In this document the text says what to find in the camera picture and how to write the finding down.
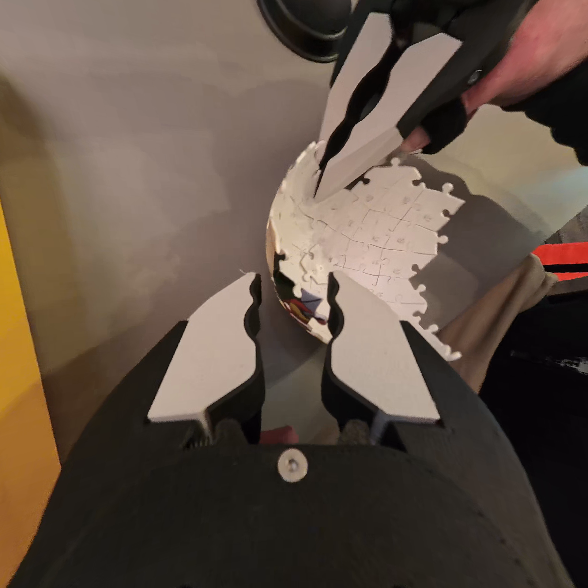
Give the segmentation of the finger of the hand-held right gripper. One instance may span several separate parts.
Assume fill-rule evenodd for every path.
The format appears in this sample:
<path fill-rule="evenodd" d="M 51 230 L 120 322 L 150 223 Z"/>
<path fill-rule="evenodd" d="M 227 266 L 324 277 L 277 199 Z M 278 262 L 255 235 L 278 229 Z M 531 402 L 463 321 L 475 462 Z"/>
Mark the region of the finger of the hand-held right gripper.
<path fill-rule="evenodd" d="M 318 202 L 344 189 L 401 145 L 401 117 L 461 44 L 457 38 L 440 32 L 402 53 L 378 103 L 353 126 L 342 149 L 325 166 L 315 194 Z"/>
<path fill-rule="evenodd" d="M 396 62 L 394 25 L 388 11 L 355 11 L 343 36 L 330 81 L 315 150 L 321 177 L 353 126 L 378 103 Z"/>

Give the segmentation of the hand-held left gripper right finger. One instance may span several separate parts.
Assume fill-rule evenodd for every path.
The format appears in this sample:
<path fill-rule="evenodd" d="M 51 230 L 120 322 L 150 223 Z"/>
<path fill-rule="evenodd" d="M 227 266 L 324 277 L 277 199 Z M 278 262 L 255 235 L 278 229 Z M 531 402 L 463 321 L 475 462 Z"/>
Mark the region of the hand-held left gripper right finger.
<path fill-rule="evenodd" d="M 436 403 L 397 314 L 341 271 L 329 274 L 321 399 L 342 433 L 349 422 L 379 443 L 393 423 L 435 426 Z"/>

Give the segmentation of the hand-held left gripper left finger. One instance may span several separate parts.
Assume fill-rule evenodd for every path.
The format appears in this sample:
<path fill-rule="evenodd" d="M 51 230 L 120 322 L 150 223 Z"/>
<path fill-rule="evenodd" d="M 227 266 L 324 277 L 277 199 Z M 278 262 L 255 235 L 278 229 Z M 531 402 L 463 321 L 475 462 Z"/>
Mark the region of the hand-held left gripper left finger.
<path fill-rule="evenodd" d="M 211 438 L 224 419 L 258 443 L 265 379 L 259 307 L 261 276 L 245 273 L 192 313 L 147 417 L 152 423 L 195 421 Z"/>

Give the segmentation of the partly built white puzzle ball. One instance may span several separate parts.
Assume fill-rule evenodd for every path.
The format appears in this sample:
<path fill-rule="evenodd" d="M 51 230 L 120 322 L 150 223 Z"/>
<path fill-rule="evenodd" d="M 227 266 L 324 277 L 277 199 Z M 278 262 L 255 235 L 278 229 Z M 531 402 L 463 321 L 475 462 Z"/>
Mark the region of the partly built white puzzle ball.
<path fill-rule="evenodd" d="M 447 243 L 440 232 L 464 200 L 452 195 L 452 184 L 430 189 L 415 167 L 392 159 L 319 202 L 314 191 L 321 146 L 312 142 L 300 153 L 270 207 L 266 257 L 280 304 L 328 343 L 327 283 L 340 270 L 411 323 L 446 361 L 458 360 L 461 353 L 440 341 L 438 326 L 420 324 L 428 308 L 426 287 L 411 278 Z"/>

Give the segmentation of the person's right forearm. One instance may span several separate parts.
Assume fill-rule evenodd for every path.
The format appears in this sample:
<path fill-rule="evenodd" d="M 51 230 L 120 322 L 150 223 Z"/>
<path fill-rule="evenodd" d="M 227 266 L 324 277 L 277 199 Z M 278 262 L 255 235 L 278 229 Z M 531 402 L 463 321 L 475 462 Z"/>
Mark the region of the person's right forearm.
<path fill-rule="evenodd" d="M 554 141 L 570 147 L 587 166 L 587 60 L 534 95 L 502 108 L 522 112 L 550 129 Z"/>

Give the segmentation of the person's right hand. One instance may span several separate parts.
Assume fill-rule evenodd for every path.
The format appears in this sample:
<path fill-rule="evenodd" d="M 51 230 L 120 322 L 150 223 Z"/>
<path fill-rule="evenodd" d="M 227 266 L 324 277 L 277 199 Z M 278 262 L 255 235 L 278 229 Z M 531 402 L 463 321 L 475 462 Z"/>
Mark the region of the person's right hand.
<path fill-rule="evenodd" d="M 461 96 L 466 121 L 484 105 L 509 107 L 587 58 L 587 1 L 538 1 L 502 60 Z"/>

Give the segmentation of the black round base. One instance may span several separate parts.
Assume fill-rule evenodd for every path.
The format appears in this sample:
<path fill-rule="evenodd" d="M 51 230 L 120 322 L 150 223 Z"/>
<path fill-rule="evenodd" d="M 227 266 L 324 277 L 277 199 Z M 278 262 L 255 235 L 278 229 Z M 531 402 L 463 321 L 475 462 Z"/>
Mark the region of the black round base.
<path fill-rule="evenodd" d="M 315 63 L 335 62 L 353 1 L 256 1 L 275 38 Z"/>

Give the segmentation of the beige cloth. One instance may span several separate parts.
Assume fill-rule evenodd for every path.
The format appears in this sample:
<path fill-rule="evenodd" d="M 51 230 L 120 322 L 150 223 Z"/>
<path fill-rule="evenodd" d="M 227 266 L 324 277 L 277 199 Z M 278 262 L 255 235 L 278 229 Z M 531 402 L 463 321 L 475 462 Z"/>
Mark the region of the beige cloth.
<path fill-rule="evenodd" d="M 437 332 L 441 342 L 461 354 L 451 365 L 474 393 L 481 391 L 490 361 L 514 320 L 543 300 L 556 282 L 557 277 L 545 271 L 535 254 L 530 254 Z"/>

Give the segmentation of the black garment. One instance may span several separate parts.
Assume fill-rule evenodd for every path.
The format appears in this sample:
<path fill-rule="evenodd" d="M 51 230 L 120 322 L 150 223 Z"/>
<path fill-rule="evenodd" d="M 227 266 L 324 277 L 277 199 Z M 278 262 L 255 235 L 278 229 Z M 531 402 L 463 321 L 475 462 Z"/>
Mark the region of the black garment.
<path fill-rule="evenodd" d="M 587 587 L 587 277 L 520 313 L 481 398 L 511 441 L 576 587 Z"/>

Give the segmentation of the yellow box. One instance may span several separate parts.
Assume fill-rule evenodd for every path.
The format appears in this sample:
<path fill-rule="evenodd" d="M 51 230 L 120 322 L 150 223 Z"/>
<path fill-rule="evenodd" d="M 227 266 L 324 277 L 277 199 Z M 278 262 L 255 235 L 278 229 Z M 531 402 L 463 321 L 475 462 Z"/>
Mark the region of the yellow box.
<path fill-rule="evenodd" d="M 18 569 L 61 465 L 1 211 L 1 587 Z"/>

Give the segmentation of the orange and black fabric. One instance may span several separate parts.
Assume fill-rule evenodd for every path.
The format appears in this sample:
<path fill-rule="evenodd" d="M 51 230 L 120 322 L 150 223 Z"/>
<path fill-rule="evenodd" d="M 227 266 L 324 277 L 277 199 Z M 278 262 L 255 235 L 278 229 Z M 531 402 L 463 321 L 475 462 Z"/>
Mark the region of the orange and black fabric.
<path fill-rule="evenodd" d="M 587 242 L 544 244 L 533 254 L 559 282 L 587 277 Z"/>

